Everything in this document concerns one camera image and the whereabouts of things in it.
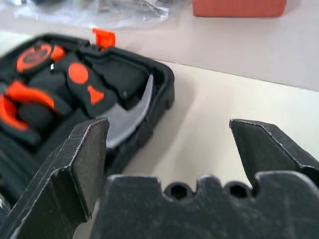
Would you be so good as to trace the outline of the clear plastic bag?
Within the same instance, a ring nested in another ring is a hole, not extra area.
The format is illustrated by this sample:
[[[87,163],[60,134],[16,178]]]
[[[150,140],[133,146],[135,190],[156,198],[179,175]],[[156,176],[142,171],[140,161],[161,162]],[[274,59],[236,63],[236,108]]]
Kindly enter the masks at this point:
[[[109,29],[167,20],[171,0],[0,0],[17,17],[80,27]]]

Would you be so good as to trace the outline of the orange handled pliers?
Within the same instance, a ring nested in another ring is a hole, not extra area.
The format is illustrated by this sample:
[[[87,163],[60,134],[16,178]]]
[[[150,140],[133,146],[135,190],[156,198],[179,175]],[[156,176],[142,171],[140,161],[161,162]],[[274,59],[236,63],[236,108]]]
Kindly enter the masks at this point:
[[[72,107],[61,97],[49,91],[30,87],[19,79],[8,82],[0,77],[0,127],[9,135],[31,146],[41,142],[41,135],[26,121],[17,118],[16,105],[44,106],[58,116],[68,116]]]

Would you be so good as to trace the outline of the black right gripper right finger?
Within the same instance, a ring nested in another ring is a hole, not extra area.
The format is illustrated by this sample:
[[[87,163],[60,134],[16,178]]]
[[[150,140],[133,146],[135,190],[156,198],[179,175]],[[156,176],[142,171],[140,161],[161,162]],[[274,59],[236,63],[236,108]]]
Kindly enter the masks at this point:
[[[232,131],[245,174],[251,184],[265,171],[296,171],[319,186],[319,161],[274,124],[231,119]]]

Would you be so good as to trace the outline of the red-brown box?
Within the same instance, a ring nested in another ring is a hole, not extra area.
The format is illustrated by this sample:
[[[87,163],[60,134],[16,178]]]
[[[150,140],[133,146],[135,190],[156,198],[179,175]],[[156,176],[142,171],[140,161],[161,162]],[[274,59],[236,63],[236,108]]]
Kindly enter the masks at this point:
[[[277,17],[287,0],[191,0],[193,15],[201,17]]]

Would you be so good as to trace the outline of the orange black tape measure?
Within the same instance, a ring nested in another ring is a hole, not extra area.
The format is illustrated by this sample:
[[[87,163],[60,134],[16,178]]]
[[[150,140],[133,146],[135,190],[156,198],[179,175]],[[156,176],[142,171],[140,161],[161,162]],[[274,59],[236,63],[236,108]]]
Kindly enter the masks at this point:
[[[65,54],[64,48],[57,44],[37,43],[18,56],[16,70],[22,74],[31,74],[59,61]]]

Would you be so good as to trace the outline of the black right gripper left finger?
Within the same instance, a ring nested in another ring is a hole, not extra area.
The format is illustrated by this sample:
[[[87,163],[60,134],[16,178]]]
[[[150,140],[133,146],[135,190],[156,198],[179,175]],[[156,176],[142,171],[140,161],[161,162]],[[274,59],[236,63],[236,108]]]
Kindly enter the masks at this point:
[[[103,182],[106,118],[83,122],[45,160],[0,227],[0,239],[72,239]]]

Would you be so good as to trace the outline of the black plastic tool case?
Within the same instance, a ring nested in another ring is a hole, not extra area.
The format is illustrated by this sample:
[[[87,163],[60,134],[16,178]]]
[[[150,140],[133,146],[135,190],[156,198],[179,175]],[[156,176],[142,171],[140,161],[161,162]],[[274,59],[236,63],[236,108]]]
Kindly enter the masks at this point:
[[[57,44],[65,56],[47,67],[22,74],[16,70],[18,56],[37,43]],[[106,148],[105,174],[121,173],[133,156],[152,136],[155,126],[172,106],[175,98],[174,74],[170,67],[150,58],[117,48],[115,36],[107,33],[100,43],[87,39],[45,33],[32,38],[20,35],[0,39],[0,77],[23,81],[58,95],[72,107],[62,117],[44,106],[16,105],[17,118],[26,121],[41,135],[41,142],[31,146],[7,134],[0,127],[0,198],[16,203],[49,154],[80,123],[94,120],[67,86],[67,64],[71,55],[98,75],[103,85],[117,94],[120,105],[132,109],[142,98],[150,74],[154,77],[152,100],[146,117],[133,134],[115,148]]]

